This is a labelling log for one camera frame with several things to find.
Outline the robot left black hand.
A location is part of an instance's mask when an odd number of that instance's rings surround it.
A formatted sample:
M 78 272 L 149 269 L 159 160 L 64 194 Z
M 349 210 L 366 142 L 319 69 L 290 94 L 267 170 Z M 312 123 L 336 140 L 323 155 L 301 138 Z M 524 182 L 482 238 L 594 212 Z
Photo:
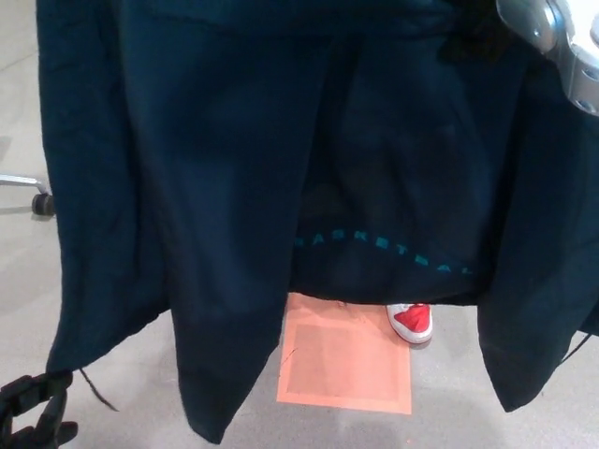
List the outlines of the robot left black hand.
M 79 433 L 76 422 L 65 421 L 70 371 L 25 375 L 1 387 L 1 449 L 57 449 Z M 37 423 L 14 429 L 14 419 L 44 404 Z

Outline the robot right black hand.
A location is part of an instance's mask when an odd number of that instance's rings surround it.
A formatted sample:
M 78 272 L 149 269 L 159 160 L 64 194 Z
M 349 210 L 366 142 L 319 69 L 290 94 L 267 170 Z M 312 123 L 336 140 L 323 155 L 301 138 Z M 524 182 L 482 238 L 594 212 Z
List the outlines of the robot right black hand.
M 495 0 L 458 0 L 448 4 L 456 18 L 438 52 L 442 61 L 496 61 L 511 45 L 511 33 L 499 17 Z

